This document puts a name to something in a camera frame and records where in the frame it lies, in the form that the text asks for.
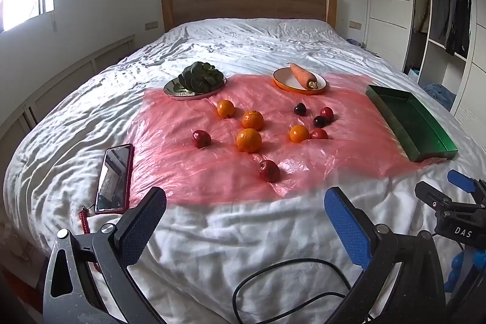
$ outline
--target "wrinkled white blanket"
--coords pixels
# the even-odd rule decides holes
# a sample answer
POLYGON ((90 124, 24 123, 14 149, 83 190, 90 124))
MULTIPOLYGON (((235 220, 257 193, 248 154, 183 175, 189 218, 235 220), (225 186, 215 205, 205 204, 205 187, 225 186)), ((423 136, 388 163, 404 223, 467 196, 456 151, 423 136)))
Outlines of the wrinkled white blanket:
MULTIPOLYGON (((447 183, 447 171, 457 169, 474 178, 485 174, 485 154, 448 111, 406 75, 348 44, 325 22, 206 20, 173 29, 93 77, 28 134, 4 183, 6 211, 15 226, 46 253, 60 228, 81 233, 77 214, 81 205, 94 202, 104 152, 123 143, 145 89, 163 87, 196 60, 214 64, 226 76, 270 75, 289 61, 321 74, 368 75, 378 85, 412 91, 447 131, 459 154, 453 161, 393 179, 334 172, 311 193, 272 203, 169 205, 141 259, 131 267, 143 293, 169 323, 236 322, 231 307, 235 287, 251 273, 285 259, 329 260, 353 283, 361 268, 349 261, 324 212, 323 196, 330 186, 340 186, 373 222, 388 224, 396 233, 416 234, 420 229, 433 231, 436 222, 433 210, 415 198, 418 181, 431 183, 454 200, 468 201, 467 194, 447 183)), ((93 216, 89 225, 97 230, 117 218, 93 216)), ((458 246, 435 239, 447 274, 458 246)), ((120 317, 101 276, 95 276, 109 310, 120 317)), ((241 290, 238 305, 243 321, 251 323, 324 291, 346 289, 329 268, 300 264, 257 279, 241 290)), ((383 294, 389 291, 390 284, 383 294)), ((336 297, 321 299, 282 322, 324 322, 339 302, 336 297)))

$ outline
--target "phone screen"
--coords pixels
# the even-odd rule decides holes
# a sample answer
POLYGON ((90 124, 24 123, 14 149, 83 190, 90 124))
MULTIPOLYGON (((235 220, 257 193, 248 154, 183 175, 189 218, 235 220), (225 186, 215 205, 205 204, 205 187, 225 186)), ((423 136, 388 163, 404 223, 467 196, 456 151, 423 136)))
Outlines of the phone screen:
POLYGON ((120 212, 126 209, 132 145, 109 148, 101 167, 95 212, 120 212))

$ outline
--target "black cable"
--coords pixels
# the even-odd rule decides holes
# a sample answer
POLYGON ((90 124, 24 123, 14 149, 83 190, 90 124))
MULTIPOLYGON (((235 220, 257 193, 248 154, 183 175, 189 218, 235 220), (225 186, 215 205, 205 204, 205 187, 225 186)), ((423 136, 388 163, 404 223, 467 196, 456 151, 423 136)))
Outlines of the black cable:
MULTIPOLYGON (((289 259, 287 261, 282 261, 282 262, 279 262, 277 264, 273 264, 273 265, 270 265, 266 268, 263 268, 258 272, 253 273, 252 275, 250 275, 249 277, 244 279, 235 288, 235 291, 233 292, 233 297, 232 297, 232 304, 233 304, 233 312, 235 313, 235 317, 236 317, 236 320, 238 320, 238 323, 244 324, 243 321, 241 320, 240 314, 238 313, 238 307, 236 306, 236 297, 237 297, 238 291, 240 291, 241 287, 243 287, 250 280, 261 275, 262 273, 271 271, 272 269, 275 269, 275 268, 280 268, 280 267, 285 266, 285 265, 292 265, 292 264, 297 264, 297 263, 301 263, 301 262, 317 262, 319 264, 323 264, 323 265, 326 265, 328 267, 331 267, 337 273, 337 275, 341 278, 341 280, 343 281, 346 288, 348 290, 351 289, 351 284, 349 283, 348 279, 346 279, 346 276, 344 276, 344 273, 337 266, 335 266, 333 263, 331 263, 329 261, 321 260, 321 259, 318 259, 318 258, 295 258, 295 259, 289 259)), ((341 294, 341 293, 338 293, 338 292, 324 292, 322 294, 315 296, 314 298, 307 300, 303 304, 300 304, 299 306, 296 306, 295 308, 286 311, 285 313, 282 313, 282 314, 279 314, 278 316, 274 316, 272 318, 269 318, 268 320, 263 320, 263 321, 257 322, 255 324, 268 324, 270 322, 276 321, 276 320, 281 319, 285 316, 288 316, 289 314, 297 312, 298 310, 306 307, 307 305, 311 304, 314 301, 317 301, 320 298, 327 297, 327 296, 330 296, 330 295, 333 295, 335 297, 340 297, 340 298, 346 297, 344 294, 341 294)), ((368 315, 368 319, 372 320, 373 318, 370 315, 368 315)))
POLYGON ((462 250, 462 251, 464 251, 464 247, 462 247, 462 244, 460 244, 460 243, 459 243, 458 241, 456 241, 456 240, 455 240, 454 242, 456 242, 456 243, 459 245, 459 247, 461 248, 461 250, 462 250))

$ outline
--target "green tray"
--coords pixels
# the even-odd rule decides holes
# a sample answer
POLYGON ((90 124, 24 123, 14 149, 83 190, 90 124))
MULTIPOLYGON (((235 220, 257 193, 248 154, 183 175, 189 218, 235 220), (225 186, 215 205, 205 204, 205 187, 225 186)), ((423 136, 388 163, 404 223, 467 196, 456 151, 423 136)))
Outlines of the green tray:
POLYGON ((382 114, 410 161, 453 159, 457 147, 437 120, 407 91, 369 85, 366 95, 382 114))

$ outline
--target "wall outlet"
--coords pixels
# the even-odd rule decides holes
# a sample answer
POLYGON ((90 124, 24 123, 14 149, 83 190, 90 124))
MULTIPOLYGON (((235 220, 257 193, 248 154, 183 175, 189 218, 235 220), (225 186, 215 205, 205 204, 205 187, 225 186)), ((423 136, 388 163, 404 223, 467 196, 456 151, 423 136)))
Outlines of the wall outlet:
POLYGON ((148 31, 149 29, 159 28, 158 21, 152 21, 145 24, 145 30, 148 31))
POLYGON ((349 21, 349 27, 353 29, 361 29, 361 24, 355 21, 349 21))

